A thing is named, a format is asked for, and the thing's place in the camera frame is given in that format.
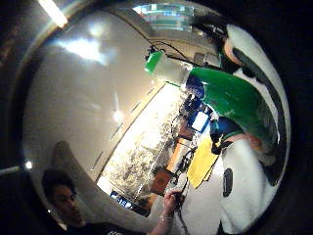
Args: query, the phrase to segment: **green object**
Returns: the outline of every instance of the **green object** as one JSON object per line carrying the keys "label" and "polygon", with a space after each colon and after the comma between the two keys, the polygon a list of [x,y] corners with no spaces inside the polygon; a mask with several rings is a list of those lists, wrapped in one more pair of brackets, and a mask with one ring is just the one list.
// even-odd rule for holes
{"label": "green object", "polygon": [[149,74],[153,74],[156,68],[157,62],[159,61],[162,54],[163,54],[162,51],[152,53],[146,62],[145,71],[147,71]]}
{"label": "green object", "polygon": [[247,81],[224,71],[193,68],[204,86],[202,100],[220,116],[229,118],[262,141],[266,151],[277,141],[276,124],[260,93]]}

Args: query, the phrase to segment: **yellow cloth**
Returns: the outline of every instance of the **yellow cloth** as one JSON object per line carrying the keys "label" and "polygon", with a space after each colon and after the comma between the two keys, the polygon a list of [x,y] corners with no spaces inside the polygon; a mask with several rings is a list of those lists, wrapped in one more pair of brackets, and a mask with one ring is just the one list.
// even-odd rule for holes
{"label": "yellow cloth", "polygon": [[194,188],[198,188],[202,181],[207,180],[212,173],[212,166],[218,158],[218,155],[211,153],[211,147],[212,140],[209,137],[203,138],[190,163],[187,176]]}

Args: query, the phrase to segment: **dark hair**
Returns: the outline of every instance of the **dark hair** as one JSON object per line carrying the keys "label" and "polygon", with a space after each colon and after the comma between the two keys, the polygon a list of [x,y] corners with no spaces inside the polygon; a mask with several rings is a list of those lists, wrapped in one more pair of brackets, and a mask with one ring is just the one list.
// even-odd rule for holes
{"label": "dark hair", "polygon": [[54,201],[52,197],[53,189],[57,185],[66,185],[73,194],[76,194],[75,186],[71,178],[62,169],[56,169],[56,168],[46,169],[41,179],[41,185],[42,185],[43,192],[48,202],[52,205],[54,205]]}

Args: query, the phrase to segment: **man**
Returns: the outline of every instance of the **man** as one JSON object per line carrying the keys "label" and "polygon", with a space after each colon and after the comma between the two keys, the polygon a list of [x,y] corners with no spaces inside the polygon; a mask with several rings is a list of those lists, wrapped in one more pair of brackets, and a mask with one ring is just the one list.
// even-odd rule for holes
{"label": "man", "polygon": [[[86,223],[82,218],[75,201],[76,191],[70,177],[60,169],[46,169],[42,177],[42,187],[48,202],[56,209],[60,218],[67,225],[67,233],[70,235],[140,235],[142,232],[134,232],[115,224]],[[164,209],[160,220],[150,235],[168,234],[172,225],[176,202],[174,194],[179,191],[166,193],[163,200]]]}

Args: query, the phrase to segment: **computer screen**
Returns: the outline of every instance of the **computer screen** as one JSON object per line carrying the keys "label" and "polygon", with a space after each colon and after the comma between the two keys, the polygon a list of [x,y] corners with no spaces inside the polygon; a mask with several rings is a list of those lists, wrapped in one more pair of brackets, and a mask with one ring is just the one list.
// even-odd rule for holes
{"label": "computer screen", "polygon": [[203,132],[208,124],[209,116],[204,112],[198,112],[192,124],[192,128],[198,132]]}

